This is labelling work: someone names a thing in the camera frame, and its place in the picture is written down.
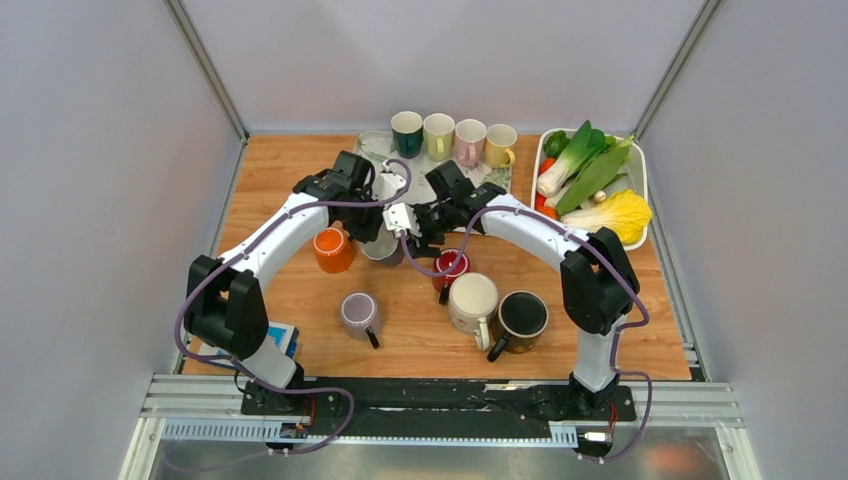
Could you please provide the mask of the blue mug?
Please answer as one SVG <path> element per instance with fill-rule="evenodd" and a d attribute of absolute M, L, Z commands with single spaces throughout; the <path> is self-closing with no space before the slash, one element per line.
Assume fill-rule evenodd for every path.
<path fill-rule="evenodd" d="M 361 243 L 360 250 L 369 260 L 385 267 L 398 266 L 404 258 L 399 239 L 385 228 L 378 231 L 374 241 Z"/>

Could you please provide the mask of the pink mug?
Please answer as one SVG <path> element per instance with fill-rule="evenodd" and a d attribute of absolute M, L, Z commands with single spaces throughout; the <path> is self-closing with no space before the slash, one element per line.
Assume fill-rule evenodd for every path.
<path fill-rule="evenodd" d="M 475 169 L 483 158 L 487 127 L 479 120 L 464 119 L 456 124 L 454 159 L 467 169 Z"/>

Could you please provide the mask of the orange mug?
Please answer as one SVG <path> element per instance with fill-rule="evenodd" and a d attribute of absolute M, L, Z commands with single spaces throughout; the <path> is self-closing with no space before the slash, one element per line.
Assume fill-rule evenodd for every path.
<path fill-rule="evenodd" d="M 353 262 L 353 248 L 345 232 L 329 227 L 317 234 L 312 249 L 319 268 L 328 274 L 346 271 Z"/>

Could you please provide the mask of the teal mug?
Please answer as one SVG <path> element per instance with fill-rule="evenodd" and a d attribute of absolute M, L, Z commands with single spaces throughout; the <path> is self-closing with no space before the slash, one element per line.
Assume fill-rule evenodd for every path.
<path fill-rule="evenodd" d="M 391 118 L 391 129 L 398 154 L 411 159 L 421 153 L 423 147 L 423 119 L 413 111 L 401 111 Z"/>

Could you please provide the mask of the light green faceted mug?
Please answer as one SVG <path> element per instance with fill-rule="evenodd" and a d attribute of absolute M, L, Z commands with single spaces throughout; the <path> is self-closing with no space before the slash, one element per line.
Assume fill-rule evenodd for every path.
<path fill-rule="evenodd" d="M 453 151 L 454 119 L 444 113 L 433 113 L 423 121 L 424 149 L 434 162 L 448 160 Z"/>

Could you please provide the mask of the pale yellow mug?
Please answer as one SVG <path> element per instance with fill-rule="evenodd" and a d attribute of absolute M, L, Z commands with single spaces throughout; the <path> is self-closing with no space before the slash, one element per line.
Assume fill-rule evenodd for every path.
<path fill-rule="evenodd" d="M 509 125 L 490 126 L 484 146 L 485 163 L 493 169 L 511 167 L 516 159 L 513 147 L 517 139 L 517 132 Z"/>

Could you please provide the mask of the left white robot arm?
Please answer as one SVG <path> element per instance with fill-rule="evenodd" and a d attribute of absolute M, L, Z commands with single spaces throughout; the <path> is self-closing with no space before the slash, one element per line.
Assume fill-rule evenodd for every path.
<path fill-rule="evenodd" d="M 335 222 L 359 242 L 377 238 L 386 206 L 409 188 L 410 173 L 380 167 L 352 152 L 296 183 L 283 206 L 259 230 L 219 258 L 198 256 L 189 267 L 187 296 L 175 332 L 220 349 L 221 357 L 267 390 L 282 414 L 300 410 L 306 388 L 296 362 L 268 333 L 263 291 L 290 258 Z"/>

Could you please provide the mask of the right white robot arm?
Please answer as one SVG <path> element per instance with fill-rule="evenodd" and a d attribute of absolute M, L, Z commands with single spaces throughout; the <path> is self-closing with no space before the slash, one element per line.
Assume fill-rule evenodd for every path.
<path fill-rule="evenodd" d="M 445 235 L 457 228 L 505 240 L 551 266 L 560 275 L 564 308 L 577 326 L 578 357 L 571 374 L 573 410 L 595 418 L 611 402 L 609 389 L 621 375 L 616 364 L 619 335 L 633 307 L 642 305 L 639 283 L 623 245 L 611 229 L 587 232 L 567 227 L 490 182 L 475 186 L 452 161 L 425 179 L 436 197 L 415 204 L 417 231 L 401 234 L 410 263 L 435 258 Z"/>

